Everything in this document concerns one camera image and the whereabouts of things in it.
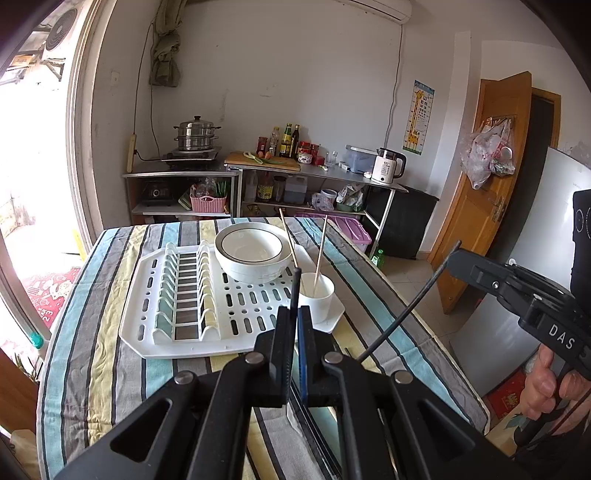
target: outdoor air conditioner unit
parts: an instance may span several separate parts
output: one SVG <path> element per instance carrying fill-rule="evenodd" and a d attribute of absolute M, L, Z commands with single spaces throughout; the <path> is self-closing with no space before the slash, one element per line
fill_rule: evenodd
<path fill-rule="evenodd" d="M 399 25 L 408 22 L 413 13 L 413 6 L 409 0 L 337 0 L 337 2 L 353 5 Z"/>
<path fill-rule="evenodd" d="M 68 53 L 71 54 L 72 46 L 70 45 L 70 39 L 82 10 L 82 5 L 76 4 L 82 3 L 83 1 L 76 2 L 70 0 L 62 4 L 63 7 L 68 6 L 71 8 L 63 12 L 53 22 L 43 49 L 43 60 L 65 59 Z"/>

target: wooden chopstick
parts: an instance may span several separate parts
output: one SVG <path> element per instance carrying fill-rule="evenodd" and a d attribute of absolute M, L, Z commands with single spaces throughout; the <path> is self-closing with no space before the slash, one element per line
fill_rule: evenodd
<path fill-rule="evenodd" d="M 314 287 L 312 289 L 312 297 L 316 295 L 316 284 L 318 283 L 318 276 L 320 275 L 320 259 L 324 251 L 324 241 L 326 240 L 326 225 L 329 221 L 329 216 L 324 216 L 324 227 L 322 227 L 322 238 L 320 239 L 320 250 L 318 250 L 318 261 L 316 263 L 316 275 L 314 275 Z"/>
<path fill-rule="evenodd" d="M 290 245 L 290 250 L 291 250 L 291 256 L 294 259 L 294 265 L 296 268 L 300 268 L 297 264 L 297 257 L 296 257 L 296 249 L 294 249 L 293 244 L 291 243 L 291 235 L 290 235 L 290 231 L 287 229 L 287 224 L 285 223 L 285 217 L 283 217 L 283 208 L 279 209 L 279 215 L 281 215 L 281 221 L 283 223 L 283 230 L 285 230 L 285 234 L 287 235 L 287 243 Z M 306 295 L 306 289 L 304 288 L 304 283 L 301 282 L 300 283 L 300 290 L 301 292 Z"/>

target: eye chart poster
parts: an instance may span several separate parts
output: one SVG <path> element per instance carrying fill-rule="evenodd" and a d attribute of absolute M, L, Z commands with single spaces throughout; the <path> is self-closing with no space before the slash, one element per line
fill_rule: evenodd
<path fill-rule="evenodd" d="M 408 114 L 408 125 L 404 135 L 404 145 L 402 146 L 403 150 L 408 150 L 417 155 L 423 153 L 423 145 L 425 143 L 425 136 L 427 135 L 429 118 L 431 117 L 434 95 L 435 90 L 417 80 L 414 81 L 413 101 L 411 102 L 410 113 Z"/>

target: dish drying rack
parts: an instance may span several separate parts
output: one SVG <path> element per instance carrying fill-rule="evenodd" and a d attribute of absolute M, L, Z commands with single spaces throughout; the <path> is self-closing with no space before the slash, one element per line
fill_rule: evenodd
<path fill-rule="evenodd" d="M 296 245 L 303 272 L 314 271 Z M 256 336 L 275 328 L 277 309 L 289 306 L 293 265 L 265 284 L 230 278 L 213 245 L 164 248 L 138 262 L 125 303 L 119 336 L 143 358 L 189 358 L 248 352 Z M 333 296 L 327 319 L 314 325 L 332 332 L 345 311 Z"/>

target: stainless steel pot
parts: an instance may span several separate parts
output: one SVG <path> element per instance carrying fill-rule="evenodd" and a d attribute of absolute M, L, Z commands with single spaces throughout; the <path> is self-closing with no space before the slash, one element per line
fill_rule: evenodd
<path fill-rule="evenodd" d="M 214 127 L 213 122 L 201 120 L 199 115 L 196 115 L 193 120 L 183 122 L 177 127 L 178 137 L 206 137 L 214 135 L 215 131 L 221 127 Z"/>
<path fill-rule="evenodd" d="M 192 137 L 175 137 L 178 141 L 178 149 L 185 152 L 197 152 L 213 148 L 213 140 L 217 139 L 215 135 L 194 135 Z"/>

